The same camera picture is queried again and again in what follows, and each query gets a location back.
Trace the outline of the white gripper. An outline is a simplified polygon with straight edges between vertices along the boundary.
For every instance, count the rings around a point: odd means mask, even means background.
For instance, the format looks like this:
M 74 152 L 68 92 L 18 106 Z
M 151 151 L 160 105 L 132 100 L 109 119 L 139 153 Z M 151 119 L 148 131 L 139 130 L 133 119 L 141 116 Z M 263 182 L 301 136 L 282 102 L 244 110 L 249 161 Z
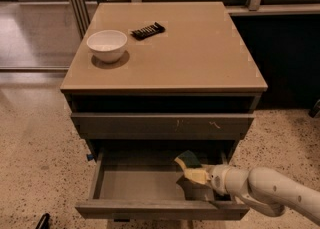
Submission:
M 249 172 L 228 165 L 210 166 L 205 168 L 187 168 L 184 177 L 193 183 L 211 187 L 220 195 L 244 196 L 248 193 Z

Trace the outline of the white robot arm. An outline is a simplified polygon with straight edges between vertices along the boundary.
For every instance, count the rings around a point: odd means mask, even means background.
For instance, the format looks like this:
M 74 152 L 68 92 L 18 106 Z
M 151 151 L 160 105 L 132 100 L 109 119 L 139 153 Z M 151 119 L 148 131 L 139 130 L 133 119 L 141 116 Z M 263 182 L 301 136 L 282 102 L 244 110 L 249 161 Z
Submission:
M 257 212 L 278 217 L 289 207 L 320 225 L 320 193 L 266 167 L 250 171 L 228 165 L 183 167 L 193 183 L 211 187 L 220 195 L 232 195 Z

